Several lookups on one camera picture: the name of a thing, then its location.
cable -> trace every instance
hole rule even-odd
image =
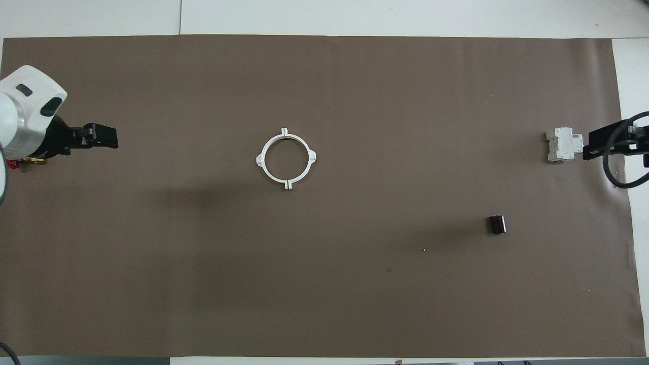
[[[611,184],[617,186],[618,188],[622,189],[629,189],[629,188],[635,188],[636,186],[646,183],[649,181],[649,172],[644,174],[640,179],[637,179],[636,181],[632,182],[622,182],[616,179],[613,174],[611,173],[611,168],[608,164],[608,158],[609,155],[611,154],[611,148],[613,148],[613,144],[615,143],[615,139],[617,136],[620,135],[625,129],[627,129],[630,125],[633,125],[633,122],[649,116],[649,111],[647,112],[642,112],[640,114],[636,114],[632,117],[630,117],[627,120],[623,120],[620,125],[617,126],[617,128],[611,133],[611,136],[609,137],[608,141],[606,142],[606,146],[604,146],[604,152],[602,154],[602,164],[604,165],[604,175],[606,175],[606,178],[609,179]]]
[[[2,171],[0,171],[1,174],[3,174],[3,177],[0,177],[0,179],[4,178],[5,182],[3,183],[3,186],[0,186],[0,205],[2,205],[2,201],[5,200],[5,192],[6,192],[6,181],[8,180],[9,176],[7,175],[7,165],[6,165],[6,160],[5,160],[5,152],[3,151],[2,144],[0,144],[0,164],[4,164],[2,166]]]
[[[5,350],[5,352],[9,355],[11,360],[14,362],[14,365],[20,365],[20,360],[18,360],[18,356],[16,356],[16,353],[14,352],[14,350],[11,349],[11,347],[0,342],[0,348]]]

white circular ring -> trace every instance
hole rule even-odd
[[[304,148],[306,148],[306,151],[309,154],[309,162],[306,163],[306,168],[304,169],[304,171],[302,171],[302,173],[298,177],[294,177],[290,180],[282,180],[282,179],[277,179],[275,176],[271,175],[271,173],[268,171],[268,168],[266,167],[266,152],[268,152],[269,147],[273,143],[279,140],[296,140],[300,142],[304,146]],[[265,172],[266,175],[268,175],[268,177],[270,177],[272,180],[275,180],[280,184],[284,184],[284,188],[286,190],[292,190],[293,183],[297,183],[298,181],[302,180],[309,172],[309,169],[311,168],[311,164],[313,164],[314,162],[315,162],[315,151],[312,151],[309,148],[309,145],[306,144],[306,142],[302,138],[294,134],[289,134],[287,128],[282,128],[282,132],[280,134],[268,140],[268,142],[266,142],[266,144],[263,145],[262,153],[260,153],[259,156],[257,156],[257,165],[261,166],[263,172]]]

brown paper mat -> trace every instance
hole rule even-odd
[[[644,355],[627,193],[599,160],[546,161],[546,130],[620,119],[610,40],[4,47],[3,75],[46,72],[68,124],[121,146],[10,171],[0,338],[18,353]],[[318,154],[290,192],[255,164],[281,127]],[[305,161],[272,155],[278,175]],[[509,233],[487,234],[493,214]]]

dark cylindrical object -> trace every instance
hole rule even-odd
[[[507,233],[507,225],[505,224],[505,216],[492,216],[489,217],[491,221],[491,232],[493,234]]]

white electrical device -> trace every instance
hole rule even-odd
[[[573,134],[572,128],[561,127],[548,131],[545,138],[550,142],[548,161],[563,162],[574,160],[574,156],[583,152],[583,136]]]

